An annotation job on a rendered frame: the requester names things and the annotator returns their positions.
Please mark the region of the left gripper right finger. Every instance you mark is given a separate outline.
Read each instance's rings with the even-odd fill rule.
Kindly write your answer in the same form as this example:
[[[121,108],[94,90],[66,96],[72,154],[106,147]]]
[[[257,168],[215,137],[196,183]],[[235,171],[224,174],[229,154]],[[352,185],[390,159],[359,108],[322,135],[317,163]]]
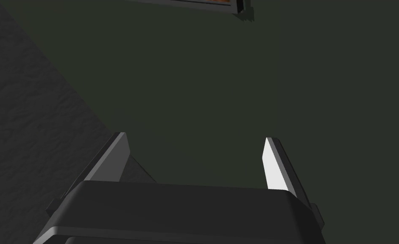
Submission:
[[[265,139],[262,162],[267,189],[288,191],[307,207],[311,207],[302,183],[278,138]]]

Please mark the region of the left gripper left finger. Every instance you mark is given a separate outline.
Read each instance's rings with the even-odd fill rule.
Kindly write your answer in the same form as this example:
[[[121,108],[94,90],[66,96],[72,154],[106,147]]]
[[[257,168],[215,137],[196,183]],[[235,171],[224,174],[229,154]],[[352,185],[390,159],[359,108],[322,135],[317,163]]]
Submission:
[[[120,181],[131,154],[125,132],[115,132],[62,195],[65,198],[81,181]]]

